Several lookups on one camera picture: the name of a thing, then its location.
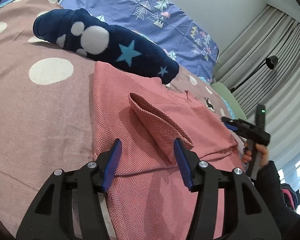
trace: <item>gray curtain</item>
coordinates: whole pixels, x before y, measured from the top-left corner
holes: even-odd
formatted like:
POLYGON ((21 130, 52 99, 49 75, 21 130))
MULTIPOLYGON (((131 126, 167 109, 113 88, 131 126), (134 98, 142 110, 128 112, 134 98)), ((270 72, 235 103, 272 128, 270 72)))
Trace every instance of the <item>gray curtain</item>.
MULTIPOLYGON (((220 55, 214 78, 230 89, 271 55, 279 59, 276 68, 265 65, 233 95, 249 122, 254 122, 257 103, 266 105, 270 156, 291 175, 296 170, 292 162, 300 156, 300 23, 268 6, 220 55)), ((294 177, 295 188, 299 181, 300 175, 294 177)))

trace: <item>shirt sleeve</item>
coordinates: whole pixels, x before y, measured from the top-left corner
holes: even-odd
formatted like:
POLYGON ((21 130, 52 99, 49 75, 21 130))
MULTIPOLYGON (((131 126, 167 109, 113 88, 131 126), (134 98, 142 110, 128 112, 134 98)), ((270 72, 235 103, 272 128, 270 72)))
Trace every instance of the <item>shirt sleeve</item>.
POLYGON ((280 177, 273 161, 269 161, 269 164, 258 172, 254 185, 274 217, 283 237, 300 216, 285 203, 280 177))

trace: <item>lamp pole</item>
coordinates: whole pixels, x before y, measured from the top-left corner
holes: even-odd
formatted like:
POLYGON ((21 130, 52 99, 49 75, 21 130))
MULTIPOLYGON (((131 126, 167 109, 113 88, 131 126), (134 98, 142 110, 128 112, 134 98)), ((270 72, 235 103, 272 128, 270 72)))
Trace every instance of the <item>lamp pole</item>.
POLYGON ((239 85, 237 85, 236 87, 233 87, 230 89, 230 92, 233 93, 234 91, 236 91, 239 87, 242 86, 243 83, 245 83, 249 78, 251 78, 255 73, 258 72, 259 69, 261 69, 264 65, 266 64, 263 63, 262 65, 260 65, 259 67, 257 67, 245 80, 243 80, 239 85))

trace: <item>pink shirt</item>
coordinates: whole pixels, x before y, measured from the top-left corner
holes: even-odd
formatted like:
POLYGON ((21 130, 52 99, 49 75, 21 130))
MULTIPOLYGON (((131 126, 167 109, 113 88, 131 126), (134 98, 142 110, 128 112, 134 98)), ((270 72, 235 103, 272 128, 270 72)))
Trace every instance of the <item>pink shirt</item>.
MULTIPOLYGON (((93 97, 96 153, 122 141, 122 156, 107 204, 118 240, 184 240, 196 196, 184 186, 173 154, 173 141, 215 168, 242 168, 237 141, 190 92, 177 93, 160 78, 95 64, 93 97)), ((223 225, 224 195, 219 190, 215 238, 223 225)))

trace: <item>hand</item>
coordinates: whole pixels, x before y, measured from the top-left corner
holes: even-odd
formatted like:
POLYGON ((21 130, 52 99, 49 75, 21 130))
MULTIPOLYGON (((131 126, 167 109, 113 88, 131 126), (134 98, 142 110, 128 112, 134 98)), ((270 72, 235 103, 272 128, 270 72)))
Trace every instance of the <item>hand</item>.
MULTIPOLYGON (((245 148, 245 152, 244 155, 242 157, 242 162, 243 163, 249 163, 252 161, 252 152, 248 150, 248 143, 245 142, 244 143, 245 148)), ((268 165, 269 163, 269 150, 266 146, 261 145, 261 144, 256 144, 256 149, 261 152, 261 162, 260 162, 260 168, 263 168, 264 166, 268 165)))

